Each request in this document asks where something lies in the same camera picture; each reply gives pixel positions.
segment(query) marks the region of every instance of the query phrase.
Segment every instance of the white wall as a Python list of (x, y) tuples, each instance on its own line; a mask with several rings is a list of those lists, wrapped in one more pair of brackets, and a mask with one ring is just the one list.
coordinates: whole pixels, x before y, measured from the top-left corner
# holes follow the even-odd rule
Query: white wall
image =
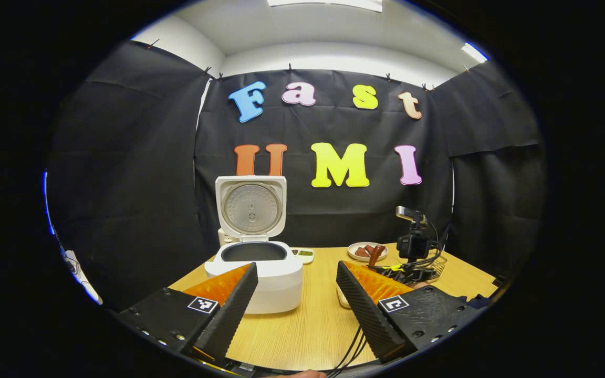
[(386, 48), (351, 43), (292, 43), (255, 48), (230, 55), (221, 66), (223, 76), (288, 69), (334, 69), (386, 76), (421, 86), (439, 86), (457, 73), (430, 60)]
[(183, 19), (175, 15), (161, 19), (140, 31), (132, 40), (151, 44), (158, 38), (160, 40), (155, 47), (182, 57), (201, 69), (211, 67), (209, 74), (218, 77), (225, 54)]

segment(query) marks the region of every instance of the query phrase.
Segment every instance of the ceiling light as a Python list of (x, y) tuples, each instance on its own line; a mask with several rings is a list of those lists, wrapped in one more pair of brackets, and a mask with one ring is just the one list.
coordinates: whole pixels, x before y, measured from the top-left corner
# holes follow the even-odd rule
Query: ceiling light
[(382, 12), (382, 0), (267, 0), (270, 7), (291, 4), (334, 4)]
[(480, 52), (477, 48), (473, 47), (473, 45), (471, 45), (470, 43), (466, 43), (466, 45), (464, 45), (461, 50), (464, 50), (464, 52), (466, 52), (468, 55), (471, 55), (471, 57), (473, 57), (480, 63), (484, 63), (487, 61), (487, 57), (485, 57), (482, 52)]

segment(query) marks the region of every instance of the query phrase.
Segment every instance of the small dish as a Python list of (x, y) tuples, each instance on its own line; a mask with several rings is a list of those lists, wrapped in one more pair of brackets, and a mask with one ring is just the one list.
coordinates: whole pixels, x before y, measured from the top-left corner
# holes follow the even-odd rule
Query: small dish
[(365, 246), (371, 246), (371, 247), (384, 246), (384, 251), (382, 251), (382, 254), (380, 255), (380, 257), (377, 258), (377, 261), (382, 260), (383, 258), (386, 258), (387, 254), (389, 253), (389, 249), (384, 244), (373, 243), (371, 241), (361, 241), (359, 243), (351, 244), (351, 246), (349, 246), (347, 248), (347, 253), (349, 254), (349, 256), (351, 256), (351, 258), (354, 258), (356, 260), (370, 261), (370, 258), (368, 258), (368, 257), (356, 256), (356, 251), (358, 250), (358, 248), (365, 247)]

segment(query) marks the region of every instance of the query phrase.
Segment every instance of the table surface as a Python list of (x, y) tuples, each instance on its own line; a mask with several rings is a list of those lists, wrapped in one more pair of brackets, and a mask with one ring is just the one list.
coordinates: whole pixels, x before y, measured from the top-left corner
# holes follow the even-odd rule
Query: table surface
[[(406, 263), (398, 257), (395, 243), (384, 245), (389, 253), (378, 265)], [(326, 370), (339, 363), (356, 333), (358, 321), (351, 309), (339, 303), (335, 282), (338, 261), (367, 263), (351, 258), (346, 247), (312, 249), (314, 261), (303, 265), (300, 306), (285, 313), (244, 315), (227, 358), (281, 370)], [(447, 263), (433, 286), (449, 295), (465, 295), (469, 299), (477, 294), (489, 297), (496, 289), (492, 285), (494, 277), (488, 273), (447, 252), (442, 252), (442, 256)], [(204, 266), (199, 266), (170, 285), (170, 289), (185, 290), (206, 279)], [(374, 360), (372, 350), (366, 347), (351, 365)]]

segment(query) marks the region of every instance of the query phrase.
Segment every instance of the colorful foam letter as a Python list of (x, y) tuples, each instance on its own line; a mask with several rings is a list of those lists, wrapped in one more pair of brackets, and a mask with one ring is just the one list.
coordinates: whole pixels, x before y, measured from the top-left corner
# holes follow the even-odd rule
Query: colorful foam letter
[(422, 184), (422, 178), (417, 174), (417, 164), (415, 163), (415, 151), (417, 151), (417, 149), (414, 148), (414, 146), (402, 145), (396, 146), (394, 150), (401, 156), (401, 166), (403, 167), (401, 184)]
[(354, 86), (351, 93), (355, 96), (353, 104), (356, 108), (375, 109), (377, 108), (377, 91), (372, 86), (363, 86), (361, 84)]
[(415, 103), (420, 103), (416, 98), (414, 98), (410, 92), (403, 92), (398, 95), (398, 98), (403, 100), (403, 105), (405, 106), (405, 112), (408, 113), (410, 118), (414, 118), (416, 120), (422, 117), (422, 112), (418, 112), (417, 108), (415, 108)]
[(300, 103), (300, 105), (312, 106), (317, 100), (314, 98), (314, 86), (310, 83), (291, 83), (286, 86), (281, 99), (286, 103)]
[(331, 172), (333, 181), (337, 186), (342, 185), (347, 171), (349, 171), (349, 178), (346, 181), (347, 186), (368, 186), (370, 180), (366, 177), (366, 165), (363, 160), (363, 154), (367, 150), (363, 144), (352, 143), (347, 146), (341, 159), (331, 144), (312, 144), (312, 151), (317, 153), (317, 177), (312, 180), (312, 186), (331, 186), (331, 180), (328, 179), (327, 171)]
[(259, 116), (263, 113), (263, 108), (257, 108), (255, 103), (262, 104), (265, 99), (263, 94), (260, 93), (259, 89), (265, 89), (265, 83), (257, 81), (249, 86), (246, 86), (238, 91), (230, 93), (229, 99), (234, 100), (239, 109), (239, 121), (244, 123), (248, 120)]
[[(286, 144), (268, 144), (265, 150), (269, 152), (269, 175), (281, 175), (284, 151)], [(237, 175), (254, 175), (254, 162), (256, 153), (260, 151), (255, 144), (242, 144), (235, 147), (237, 153)]]

